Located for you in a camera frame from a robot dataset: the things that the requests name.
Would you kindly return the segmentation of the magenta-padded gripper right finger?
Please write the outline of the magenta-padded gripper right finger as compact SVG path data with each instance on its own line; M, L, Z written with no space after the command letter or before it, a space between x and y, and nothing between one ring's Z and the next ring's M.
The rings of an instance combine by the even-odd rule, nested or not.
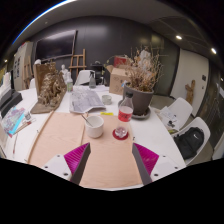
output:
M150 184L181 169L167 155L158 155L137 143L132 145L132 154L144 185Z

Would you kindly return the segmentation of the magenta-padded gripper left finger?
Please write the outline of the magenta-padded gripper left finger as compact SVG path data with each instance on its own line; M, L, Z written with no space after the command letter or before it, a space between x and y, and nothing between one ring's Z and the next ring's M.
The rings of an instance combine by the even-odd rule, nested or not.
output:
M78 185L91 153L90 144L83 144L65 155L57 154L42 169Z

